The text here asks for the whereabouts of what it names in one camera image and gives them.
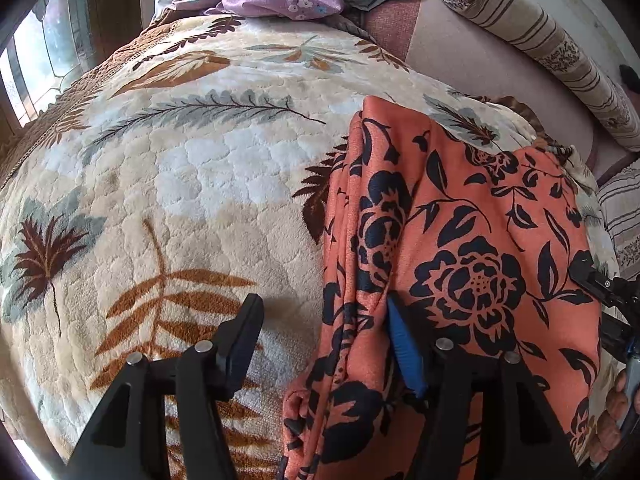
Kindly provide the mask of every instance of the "human hand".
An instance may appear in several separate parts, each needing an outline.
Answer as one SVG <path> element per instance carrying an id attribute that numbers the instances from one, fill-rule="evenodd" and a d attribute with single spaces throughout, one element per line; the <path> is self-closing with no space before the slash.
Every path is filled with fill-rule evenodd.
<path id="1" fill-rule="evenodd" d="M 609 451 L 620 443 L 620 430 L 617 421 L 625 416 L 629 407 L 624 389 L 626 385 L 626 370 L 622 370 L 616 377 L 614 387 L 607 394 L 606 409 L 598 419 L 598 430 L 589 442 L 589 456 L 595 463 L 604 462 Z M 640 414 L 640 390 L 634 397 L 634 408 Z"/>

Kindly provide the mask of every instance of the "finger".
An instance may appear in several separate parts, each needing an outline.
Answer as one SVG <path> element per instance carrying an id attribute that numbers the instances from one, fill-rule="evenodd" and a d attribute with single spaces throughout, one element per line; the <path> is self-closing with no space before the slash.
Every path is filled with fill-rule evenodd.
<path id="1" fill-rule="evenodd" d="M 626 415 L 626 412 L 628 412 L 629 402 L 626 399 L 625 394 L 612 389 L 609 390 L 609 393 L 607 394 L 605 407 L 613 420 L 620 420 Z"/>
<path id="2" fill-rule="evenodd" d="M 594 463 L 599 464 L 600 462 L 604 462 L 607 459 L 609 451 L 604 449 L 602 443 L 600 442 L 600 439 L 596 434 L 591 437 L 587 446 L 589 449 L 589 457 Z"/>
<path id="3" fill-rule="evenodd" d="M 598 419 L 598 439 L 607 451 L 614 449 L 620 442 L 620 430 L 609 412 L 603 412 Z"/>
<path id="4" fill-rule="evenodd" d="M 616 391 L 621 392 L 626 385 L 626 370 L 622 370 L 616 377 Z"/>

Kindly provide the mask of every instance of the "black flower pattern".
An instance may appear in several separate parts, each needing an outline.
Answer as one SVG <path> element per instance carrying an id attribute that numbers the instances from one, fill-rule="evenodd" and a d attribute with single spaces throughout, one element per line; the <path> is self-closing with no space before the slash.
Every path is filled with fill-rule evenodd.
<path id="1" fill-rule="evenodd" d="M 360 198 L 358 289 L 381 292 L 392 270 L 391 256 L 411 210 L 412 198 L 401 173 L 378 171 Z M 369 272 L 373 264 L 376 272 Z"/>
<path id="2" fill-rule="evenodd" d="M 565 208 L 566 218 L 569 222 L 571 222 L 575 228 L 580 227 L 580 222 L 582 222 L 582 215 L 580 211 L 578 211 L 575 207 L 567 206 Z"/>
<path id="3" fill-rule="evenodd" d="M 518 159 L 511 152 L 492 155 L 468 144 L 465 146 L 465 156 L 470 164 L 484 168 L 494 186 L 505 179 L 505 173 L 515 174 L 518 171 Z"/>
<path id="4" fill-rule="evenodd" d="M 321 461 L 329 464 L 348 460 L 362 452 L 373 437 L 375 422 L 384 408 L 379 391 L 360 381 L 349 381 L 332 392 L 332 405 L 345 420 L 327 426 L 323 431 Z"/>
<path id="5" fill-rule="evenodd" d="M 461 244 L 457 256 L 439 251 L 433 260 L 416 267 L 415 277 L 410 294 L 423 299 L 414 305 L 426 309 L 438 337 L 466 344 L 473 329 L 476 342 L 488 355 L 516 348 L 513 310 L 526 285 L 512 254 L 499 254 L 477 236 Z"/>
<path id="6" fill-rule="evenodd" d="M 589 423 L 589 397 L 585 397 L 575 410 L 574 418 L 571 421 L 571 430 L 566 434 L 569 439 L 571 451 L 574 454 L 582 449 L 584 439 L 587 437 L 587 427 Z"/>

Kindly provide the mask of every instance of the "blanket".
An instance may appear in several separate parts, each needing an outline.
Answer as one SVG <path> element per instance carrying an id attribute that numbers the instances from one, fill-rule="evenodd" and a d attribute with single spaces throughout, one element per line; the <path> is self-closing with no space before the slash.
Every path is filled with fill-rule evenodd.
<path id="1" fill-rule="evenodd" d="M 324 222 L 318 357 L 285 398 L 281 478 L 407 474 L 429 405 L 406 389 L 394 358 L 394 293 L 434 338 L 473 354 L 517 352 L 581 452 L 600 303 L 568 275 L 588 244 L 558 158 L 539 146 L 487 154 L 376 97 L 351 121 L 344 151 Z M 475 394 L 459 480 L 475 476 L 481 430 Z"/>
<path id="2" fill-rule="evenodd" d="M 239 16 L 148 30 L 28 128 L 0 168 L 0 408 L 41 458 L 68 458 L 130 352 L 178 355 L 256 292 L 259 346 L 219 412 L 239 477 L 274 476 L 286 387 L 321 327 L 329 175 L 370 95 L 482 152 L 539 141 L 518 114 L 366 40 Z M 570 214 L 586 219 L 590 251 L 613 275 L 593 177 L 575 150 L 563 167 L 577 182 Z M 171 402 L 166 424 L 177 480 Z"/>

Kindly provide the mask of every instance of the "brown leaf pattern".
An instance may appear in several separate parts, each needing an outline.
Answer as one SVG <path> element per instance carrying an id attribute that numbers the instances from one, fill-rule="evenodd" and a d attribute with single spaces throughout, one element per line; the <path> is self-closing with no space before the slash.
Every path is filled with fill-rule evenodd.
<path id="1" fill-rule="evenodd" d="M 313 173 L 302 181 L 302 184 L 308 184 L 308 186 L 297 190 L 292 195 L 293 198 L 309 195 L 302 208 L 302 219 L 316 244 L 320 242 L 324 230 L 324 208 L 329 195 L 329 177 L 335 169 L 335 157 L 340 155 L 340 159 L 344 159 L 347 145 L 339 144 L 334 147 L 334 150 L 334 152 L 326 154 L 328 158 L 322 160 L 320 166 L 306 168 L 307 171 Z"/>
<path id="2" fill-rule="evenodd" d="M 97 97 L 96 94 L 89 95 L 78 103 L 69 113 L 65 114 L 59 121 L 42 136 L 38 144 L 50 148 L 54 144 L 57 144 L 62 140 L 62 135 L 71 130 L 86 130 L 90 124 L 82 123 L 82 114 L 86 110 L 91 101 Z"/>
<path id="3" fill-rule="evenodd" d="M 359 50 L 360 54 L 370 54 L 371 59 L 375 59 L 377 62 L 384 61 L 386 64 L 393 66 L 394 68 L 401 68 L 405 72 L 409 72 L 409 68 L 405 65 L 404 61 L 398 59 L 396 56 L 392 56 L 376 44 L 367 40 L 360 40 L 355 46 L 361 46 L 363 49 Z"/>
<path id="4" fill-rule="evenodd" d="M 20 278 L 24 280 L 15 297 L 16 300 L 19 300 L 30 289 L 27 301 L 35 300 L 47 291 L 48 285 L 51 286 L 53 309 L 58 318 L 58 335 L 61 335 L 62 329 L 56 301 L 56 288 L 52 279 L 74 254 L 84 249 L 85 246 L 78 242 L 86 233 L 79 233 L 71 228 L 67 231 L 62 229 L 54 236 L 58 220 L 60 220 L 60 216 L 54 216 L 49 221 L 44 233 L 42 232 L 42 227 L 33 218 L 27 218 L 22 222 L 22 228 L 18 234 L 22 235 L 22 241 L 27 250 L 16 255 L 17 263 L 14 266 L 14 270 L 21 269 L 22 275 Z"/>
<path id="5" fill-rule="evenodd" d="M 210 50 L 185 52 L 173 59 L 163 61 L 145 75 L 122 86 L 112 97 L 130 90 L 144 88 L 171 88 L 195 81 L 229 66 L 231 62 Z"/>
<path id="6" fill-rule="evenodd" d="M 477 124 L 476 119 L 473 117 L 465 117 L 446 105 L 436 105 L 436 108 L 451 117 L 452 126 L 468 131 L 472 139 L 479 141 L 483 146 L 494 144 L 494 140 L 498 137 L 498 134 L 492 129 L 482 124 Z"/>
<path id="7" fill-rule="evenodd" d="M 271 43 L 248 46 L 246 49 L 257 52 L 276 53 L 261 58 L 262 61 L 302 63 L 308 68 L 315 68 L 323 72 L 340 73 L 342 72 L 342 66 L 347 63 L 364 64 L 355 59 L 344 57 L 344 53 L 338 50 L 325 48 L 321 46 L 321 44 L 314 45 L 314 40 L 316 40 L 316 43 L 320 43 L 317 38 L 317 35 L 311 36 L 299 45 Z"/>
<path id="8" fill-rule="evenodd" d="M 133 70 L 137 70 L 140 65 L 144 62 L 150 61 L 157 56 L 164 56 L 164 54 L 170 54 L 172 52 L 176 52 L 178 49 L 183 48 L 185 45 L 189 43 L 195 43 L 198 40 L 206 40 L 207 38 L 215 38 L 219 34 L 226 34 L 227 32 L 233 32 L 236 30 L 236 27 L 241 25 L 240 21 L 244 20 L 242 16 L 225 16 L 223 18 L 218 18 L 209 25 L 209 28 L 201 33 L 195 34 L 194 36 L 189 36 L 188 38 L 184 38 L 180 40 L 178 43 L 173 44 L 172 46 L 164 49 L 159 54 L 151 54 L 150 56 L 143 57 L 139 62 L 137 62 L 133 66 Z"/>
<path id="9" fill-rule="evenodd" d="M 200 285 L 243 287 L 255 283 L 239 276 L 231 276 L 221 272 L 213 272 L 207 269 L 182 269 L 167 272 L 164 254 L 156 237 L 151 222 L 143 221 L 143 226 L 151 238 L 158 261 L 158 275 L 125 291 L 111 306 L 107 312 L 107 318 L 124 316 L 124 318 L 107 334 L 104 341 L 95 351 L 96 355 L 112 351 L 117 346 L 128 341 L 142 323 L 152 316 L 151 334 L 148 340 L 139 341 L 124 352 L 120 352 L 112 359 L 95 377 L 91 384 L 92 389 L 103 388 L 111 384 L 114 377 L 122 368 L 124 361 L 131 352 L 139 351 L 149 358 L 178 357 L 180 350 L 167 348 L 158 343 L 160 331 L 165 331 L 183 341 L 185 345 L 192 345 L 203 338 L 211 338 L 218 326 L 215 324 L 199 324 L 193 321 L 165 319 L 162 316 L 164 307 L 171 304 L 179 304 L 190 311 L 207 312 L 234 316 L 240 302 L 228 298 L 210 290 L 180 291 L 166 294 L 165 290 L 169 282 L 197 283 Z M 255 389 L 260 385 L 249 378 L 244 380 L 243 389 Z M 238 421 L 248 418 L 258 418 L 260 414 L 255 410 L 244 406 L 237 400 L 217 403 L 218 413 L 223 421 L 223 431 L 230 446 L 234 464 L 238 471 L 239 480 L 258 480 L 262 478 L 273 479 L 278 466 L 276 459 L 270 460 L 263 456 L 254 456 L 250 453 L 256 447 L 273 446 L 273 440 L 260 435 L 252 435 L 238 429 Z M 169 396 L 168 407 L 175 408 L 175 397 Z M 167 432 L 167 453 L 169 458 L 172 480 L 186 480 L 186 470 L 182 460 L 182 448 L 179 444 L 179 421 L 175 415 L 165 417 Z"/>

